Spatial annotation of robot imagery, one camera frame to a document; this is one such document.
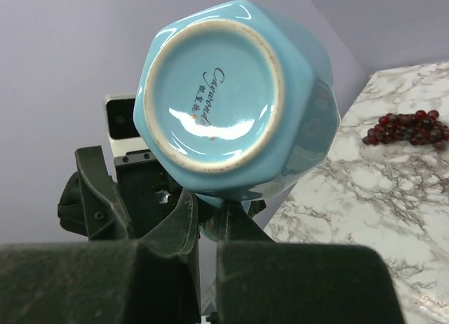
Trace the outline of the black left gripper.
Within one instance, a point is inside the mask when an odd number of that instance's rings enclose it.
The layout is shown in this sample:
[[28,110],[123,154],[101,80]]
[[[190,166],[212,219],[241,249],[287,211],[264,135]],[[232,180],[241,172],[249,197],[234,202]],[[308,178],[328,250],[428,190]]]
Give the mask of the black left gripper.
[[[132,227],[135,237],[142,238],[172,212],[180,197],[181,186],[149,150],[114,159],[118,188],[107,172],[102,147],[77,149],[75,159],[91,241],[131,239]],[[246,218],[265,208],[264,200],[246,201]]]

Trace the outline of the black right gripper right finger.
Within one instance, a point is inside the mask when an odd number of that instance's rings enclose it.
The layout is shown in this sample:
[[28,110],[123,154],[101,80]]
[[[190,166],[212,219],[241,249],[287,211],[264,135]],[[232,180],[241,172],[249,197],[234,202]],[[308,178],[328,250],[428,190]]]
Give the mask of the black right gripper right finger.
[[402,323],[387,265],[363,245],[277,243],[240,203],[222,210],[219,323]]

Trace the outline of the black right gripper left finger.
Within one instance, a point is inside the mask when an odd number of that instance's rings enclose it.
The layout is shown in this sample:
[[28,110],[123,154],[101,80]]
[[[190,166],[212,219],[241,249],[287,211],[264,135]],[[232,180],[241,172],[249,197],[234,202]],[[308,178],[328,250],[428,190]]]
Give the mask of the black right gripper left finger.
[[198,204],[189,191],[138,240],[1,247],[2,323],[199,323]]

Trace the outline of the light blue hexagonal mug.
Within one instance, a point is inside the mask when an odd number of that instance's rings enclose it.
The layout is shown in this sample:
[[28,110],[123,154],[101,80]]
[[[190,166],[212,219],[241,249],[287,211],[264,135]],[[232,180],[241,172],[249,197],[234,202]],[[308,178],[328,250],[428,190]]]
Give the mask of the light blue hexagonal mug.
[[305,27],[248,0],[207,8],[153,38],[133,121],[182,187],[213,206],[275,197],[323,162],[340,125],[330,57]]

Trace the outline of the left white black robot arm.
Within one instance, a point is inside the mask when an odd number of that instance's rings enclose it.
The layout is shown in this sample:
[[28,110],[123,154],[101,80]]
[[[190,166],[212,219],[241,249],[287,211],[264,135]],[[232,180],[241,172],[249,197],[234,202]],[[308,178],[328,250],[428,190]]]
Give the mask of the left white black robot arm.
[[142,238],[171,214],[182,187],[148,149],[114,159],[106,169],[102,147],[75,152],[77,171],[58,203],[60,226],[95,240]]

